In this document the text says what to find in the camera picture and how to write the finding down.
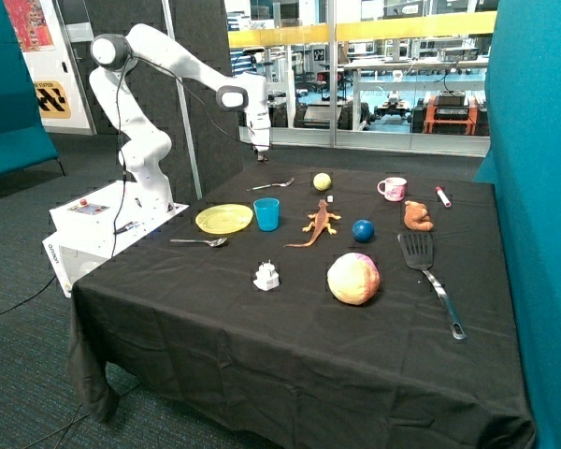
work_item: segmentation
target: marker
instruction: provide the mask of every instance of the marker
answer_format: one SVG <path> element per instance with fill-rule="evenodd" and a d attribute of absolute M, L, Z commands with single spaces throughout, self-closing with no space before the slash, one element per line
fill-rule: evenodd
<path fill-rule="evenodd" d="M 134 227 L 138 227 L 139 222 L 129 222 L 123 227 L 119 227 L 114 234 L 122 234 L 123 232 L 128 231 L 129 229 L 133 229 Z"/>
<path fill-rule="evenodd" d="M 445 205 L 445 208 L 449 208 L 451 206 L 451 201 L 449 201 L 449 198 L 445 195 L 440 187 L 437 187 L 437 194 L 439 194 L 439 198 L 442 201 L 442 204 Z"/>

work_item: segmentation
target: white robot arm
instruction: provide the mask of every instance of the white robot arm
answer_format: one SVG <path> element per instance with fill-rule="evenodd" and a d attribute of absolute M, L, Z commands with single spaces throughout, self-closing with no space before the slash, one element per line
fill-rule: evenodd
<path fill-rule="evenodd" d="M 112 124 L 130 138 L 121 149 L 121 162 L 140 185 L 144 207 L 164 212 L 173 207 L 168 177 L 159 166 L 170 151 L 171 141 L 148 120 L 126 85 L 124 77 L 138 61 L 168 76 L 191 78 L 208 86 L 216 92 L 223 110 L 243 110 L 258 160 L 266 160 L 270 119 L 264 76 L 248 72 L 226 77 L 145 24 L 135 25 L 127 36 L 96 37 L 91 52 L 99 67 L 90 75 L 90 84 Z"/>

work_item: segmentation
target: pink mug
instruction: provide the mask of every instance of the pink mug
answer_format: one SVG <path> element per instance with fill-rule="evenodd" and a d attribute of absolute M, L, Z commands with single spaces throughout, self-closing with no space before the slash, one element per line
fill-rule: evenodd
<path fill-rule="evenodd" d="M 387 201 L 402 201 L 405 198 L 408 182 L 403 178 L 387 178 L 378 183 L 378 191 Z"/>

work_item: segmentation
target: fork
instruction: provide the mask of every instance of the fork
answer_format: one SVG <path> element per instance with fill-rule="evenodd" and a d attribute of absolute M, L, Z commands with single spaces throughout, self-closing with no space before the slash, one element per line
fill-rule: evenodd
<path fill-rule="evenodd" d="M 172 241 L 173 243 L 206 243 L 212 248 L 215 248 L 217 246 L 221 246 L 222 244 L 224 244 L 227 241 L 227 238 L 222 237 L 220 239 L 215 239 L 215 240 L 171 239 L 170 241 Z"/>
<path fill-rule="evenodd" d="M 251 189 L 247 189 L 247 191 L 249 192 L 250 190 L 258 190 L 258 189 L 264 189 L 266 187 L 286 187 L 287 185 L 291 185 L 291 182 L 295 181 L 295 178 L 291 178 L 290 180 L 288 180 L 287 182 L 275 182 L 273 184 L 266 184 L 266 185 L 260 185 L 258 187 L 252 187 Z"/>

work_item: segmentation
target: black spatula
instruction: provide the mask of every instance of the black spatula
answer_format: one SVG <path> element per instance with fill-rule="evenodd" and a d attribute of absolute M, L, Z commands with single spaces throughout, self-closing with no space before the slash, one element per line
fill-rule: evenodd
<path fill-rule="evenodd" d="M 419 269 L 426 278 L 432 283 L 432 286 L 437 291 L 440 304 L 447 312 L 449 318 L 449 327 L 453 332 L 453 336 L 458 340 L 463 340 L 467 337 L 464 328 L 461 326 L 459 316 L 451 299 L 445 292 L 440 282 L 435 278 L 428 269 L 432 267 L 434 262 L 432 250 L 432 236 L 426 232 L 402 232 L 397 236 L 401 244 L 401 251 L 405 257 L 405 263 L 408 267 Z"/>

